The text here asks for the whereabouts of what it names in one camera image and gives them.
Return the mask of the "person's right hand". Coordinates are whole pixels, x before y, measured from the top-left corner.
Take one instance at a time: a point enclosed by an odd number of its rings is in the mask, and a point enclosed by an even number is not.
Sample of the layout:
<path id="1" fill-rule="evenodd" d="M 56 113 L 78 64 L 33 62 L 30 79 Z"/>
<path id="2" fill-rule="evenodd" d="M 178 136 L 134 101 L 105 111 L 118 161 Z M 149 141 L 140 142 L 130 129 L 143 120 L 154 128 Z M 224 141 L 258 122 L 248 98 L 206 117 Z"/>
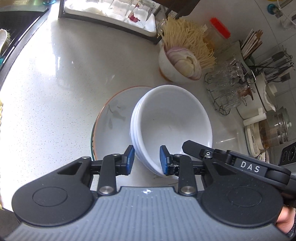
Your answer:
<path id="1" fill-rule="evenodd" d="M 283 233 L 288 233 L 292 230 L 295 222 L 295 209 L 292 207 L 284 206 L 276 221 L 276 227 Z"/>

